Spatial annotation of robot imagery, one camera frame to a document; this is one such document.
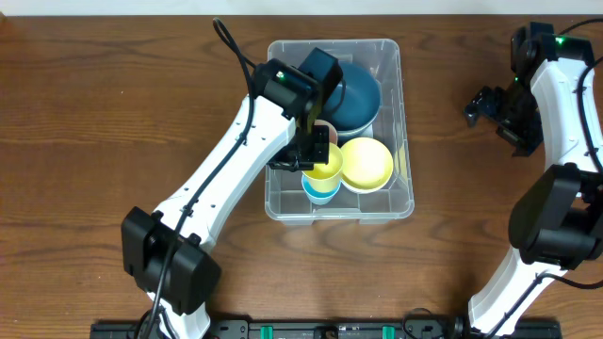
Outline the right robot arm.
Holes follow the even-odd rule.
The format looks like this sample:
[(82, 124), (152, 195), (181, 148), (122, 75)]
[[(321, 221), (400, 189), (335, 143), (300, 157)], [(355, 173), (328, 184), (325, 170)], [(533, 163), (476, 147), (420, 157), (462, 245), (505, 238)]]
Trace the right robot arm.
[(531, 22), (511, 38), (510, 86), (484, 87), (464, 108), (469, 126), (480, 117), (493, 122), (517, 156), (543, 145), (546, 163), (513, 207), (503, 261), (471, 297), (453, 336), (558, 338), (556, 323), (524, 321), (522, 314), (553, 282), (601, 288), (565, 277), (602, 254), (602, 130), (593, 89), (600, 62), (588, 40)]

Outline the dark blue bowl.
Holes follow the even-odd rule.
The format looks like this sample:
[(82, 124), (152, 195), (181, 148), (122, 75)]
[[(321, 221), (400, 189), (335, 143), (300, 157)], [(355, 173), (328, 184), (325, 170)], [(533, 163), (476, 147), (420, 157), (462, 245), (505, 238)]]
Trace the dark blue bowl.
[(352, 129), (352, 130), (348, 130), (348, 131), (343, 131), (343, 130), (339, 130), (337, 129), (337, 135), (339, 139), (344, 139), (344, 140), (349, 140), (352, 138), (356, 138), (356, 137), (373, 137), (373, 128), (372, 128), (373, 123), (372, 122), (368, 122), (366, 124), (364, 124), (361, 127), (358, 127), (356, 129)]
[(340, 61), (343, 78), (319, 115), (336, 130), (348, 131), (374, 122), (382, 105), (379, 82), (366, 69)]

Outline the yellow small bowl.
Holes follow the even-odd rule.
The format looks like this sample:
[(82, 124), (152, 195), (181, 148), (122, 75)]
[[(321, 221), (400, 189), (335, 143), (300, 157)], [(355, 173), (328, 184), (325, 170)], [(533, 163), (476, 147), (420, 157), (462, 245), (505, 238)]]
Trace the yellow small bowl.
[(344, 156), (342, 178), (364, 182), (391, 178), (393, 174), (393, 156), (377, 139), (357, 137), (346, 142), (341, 151)]

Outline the blue cup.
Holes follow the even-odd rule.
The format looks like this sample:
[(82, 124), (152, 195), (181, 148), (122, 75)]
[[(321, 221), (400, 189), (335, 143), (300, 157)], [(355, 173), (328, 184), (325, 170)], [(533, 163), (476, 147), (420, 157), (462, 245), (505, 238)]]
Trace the blue cup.
[(302, 176), (301, 178), (301, 186), (308, 200), (315, 205), (325, 205), (330, 202), (341, 187), (341, 185), (338, 185), (332, 191), (318, 192), (311, 187), (308, 179), (305, 176)]

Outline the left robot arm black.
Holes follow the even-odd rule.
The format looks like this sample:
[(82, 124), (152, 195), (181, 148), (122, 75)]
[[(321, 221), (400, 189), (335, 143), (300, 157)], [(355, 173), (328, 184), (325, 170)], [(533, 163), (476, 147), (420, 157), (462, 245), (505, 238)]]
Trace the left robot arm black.
[(221, 275), (210, 252), (238, 201), (264, 167), (329, 161), (329, 130), (315, 121), (343, 79), (337, 58), (315, 48), (300, 67), (273, 58), (244, 75), (250, 92), (201, 166), (153, 212), (135, 207), (122, 222), (124, 270), (153, 300), (137, 338), (204, 337)]

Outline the pink cup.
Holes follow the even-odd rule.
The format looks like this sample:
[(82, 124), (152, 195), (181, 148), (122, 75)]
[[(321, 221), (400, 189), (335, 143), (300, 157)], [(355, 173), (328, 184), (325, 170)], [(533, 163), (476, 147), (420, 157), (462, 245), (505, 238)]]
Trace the pink cup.
[(336, 129), (325, 120), (316, 120), (314, 123), (315, 126), (326, 126), (329, 129), (329, 142), (333, 144), (338, 143), (338, 134)]

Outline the white small bowl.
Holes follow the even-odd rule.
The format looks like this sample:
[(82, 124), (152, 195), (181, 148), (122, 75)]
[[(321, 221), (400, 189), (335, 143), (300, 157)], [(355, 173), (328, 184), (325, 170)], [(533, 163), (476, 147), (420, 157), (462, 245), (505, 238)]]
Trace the white small bowl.
[(388, 182), (390, 178), (378, 178), (377, 180), (358, 182), (353, 181), (350, 178), (343, 177), (342, 184), (349, 191), (356, 194), (371, 194), (382, 189)]

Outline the yellow cup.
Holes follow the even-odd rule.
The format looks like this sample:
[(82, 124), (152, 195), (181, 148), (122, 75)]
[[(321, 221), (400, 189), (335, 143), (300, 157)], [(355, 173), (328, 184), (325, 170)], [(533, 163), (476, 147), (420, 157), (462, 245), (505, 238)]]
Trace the yellow cup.
[(336, 144), (330, 143), (328, 163), (315, 164), (313, 169), (304, 170), (302, 174), (315, 191), (328, 193), (338, 187), (343, 164), (344, 156), (340, 148)]

